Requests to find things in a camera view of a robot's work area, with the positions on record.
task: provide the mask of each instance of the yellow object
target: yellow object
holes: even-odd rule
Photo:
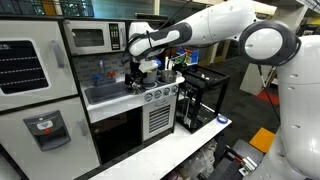
[[[272,132],[266,130],[265,128],[260,128],[249,143],[261,152],[267,153],[274,136],[275,134]]]

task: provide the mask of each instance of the gray floor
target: gray floor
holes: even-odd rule
[[[249,142],[261,127],[273,133],[278,130],[280,123],[270,103],[239,89],[247,67],[248,63],[237,58],[209,67],[231,76],[220,113],[231,119],[233,123],[223,131],[224,135],[218,141],[216,157],[222,154],[225,145],[232,147],[238,139]],[[214,91],[206,93],[203,98],[204,104],[214,107],[217,94]]]

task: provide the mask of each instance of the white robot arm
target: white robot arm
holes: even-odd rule
[[[320,178],[320,71],[312,71],[320,67],[320,36],[298,38],[280,22],[259,21],[250,0],[231,0],[165,29],[132,23],[129,37],[130,54],[142,65],[167,47],[231,39],[243,60],[279,66],[281,127],[261,165],[244,179]]]

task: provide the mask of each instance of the toy kitchen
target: toy kitchen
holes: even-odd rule
[[[0,154],[22,179],[75,179],[173,132],[184,78],[128,88],[129,25],[1,17]]]

